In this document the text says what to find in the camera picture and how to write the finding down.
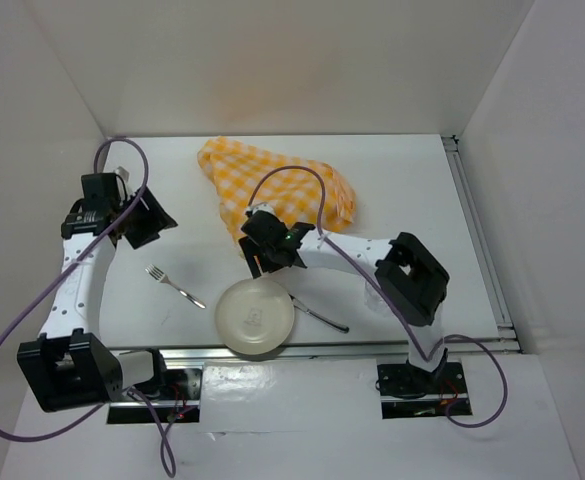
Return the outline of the yellow white checkered cloth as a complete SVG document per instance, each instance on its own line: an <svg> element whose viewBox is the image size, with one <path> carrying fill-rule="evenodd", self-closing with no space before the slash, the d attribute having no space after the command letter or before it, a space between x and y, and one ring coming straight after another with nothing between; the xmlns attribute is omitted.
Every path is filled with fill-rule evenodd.
<svg viewBox="0 0 585 480"><path fill-rule="evenodd" d="M226 137L207 141L198 165L219 198L219 215L234 242L251 204L267 203L287 226L314 223L341 232L357 213L357 196L334 167L315 160L273 153Z"/></svg>

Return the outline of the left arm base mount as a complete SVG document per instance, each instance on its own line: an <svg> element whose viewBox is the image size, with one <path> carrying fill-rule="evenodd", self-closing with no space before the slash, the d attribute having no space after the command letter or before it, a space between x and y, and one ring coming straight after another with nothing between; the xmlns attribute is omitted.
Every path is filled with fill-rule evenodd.
<svg viewBox="0 0 585 480"><path fill-rule="evenodd" d="M144 391L161 423L165 426L198 423L203 368L170 367L164 374L164 380L166 383L155 390ZM153 422L146 404L135 394L111 404L108 409L108 425L144 425Z"/></svg>

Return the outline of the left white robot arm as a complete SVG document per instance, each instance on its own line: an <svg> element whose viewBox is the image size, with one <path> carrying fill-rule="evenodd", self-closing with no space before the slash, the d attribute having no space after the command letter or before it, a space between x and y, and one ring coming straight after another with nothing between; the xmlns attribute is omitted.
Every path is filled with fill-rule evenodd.
<svg viewBox="0 0 585 480"><path fill-rule="evenodd" d="M155 348L115 353L99 335L106 276L119 239L138 249L177 223L150 190L127 194L116 174L82 178L83 196L61 225L63 272L36 340L23 342L17 363L45 412L116 402L135 388L156 399L169 374Z"/></svg>

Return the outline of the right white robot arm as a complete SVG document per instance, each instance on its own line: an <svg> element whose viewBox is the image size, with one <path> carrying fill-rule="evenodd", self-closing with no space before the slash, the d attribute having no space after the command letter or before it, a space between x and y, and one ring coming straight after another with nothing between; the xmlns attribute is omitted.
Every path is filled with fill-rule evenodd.
<svg viewBox="0 0 585 480"><path fill-rule="evenodd" d="M284 268L328 269L362 277L408 335L408 379L420 392L443 379L448 351L440 310L450 276L414 235L365 239L297 222L287 227L267 208L248 208L239 246L253 278Z"/></svg>

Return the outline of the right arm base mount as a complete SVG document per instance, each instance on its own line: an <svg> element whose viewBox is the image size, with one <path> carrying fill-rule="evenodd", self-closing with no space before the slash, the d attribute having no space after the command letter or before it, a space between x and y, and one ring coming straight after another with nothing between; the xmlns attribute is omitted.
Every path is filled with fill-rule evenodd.
<svg viewBox="0 0 585 480"><path fill-rule="evenodd" d="M434 380L423 377L407 363L377 365L375 389L382 418L412 419L470 416L471 402L460 362L448 362Z"/></svg>

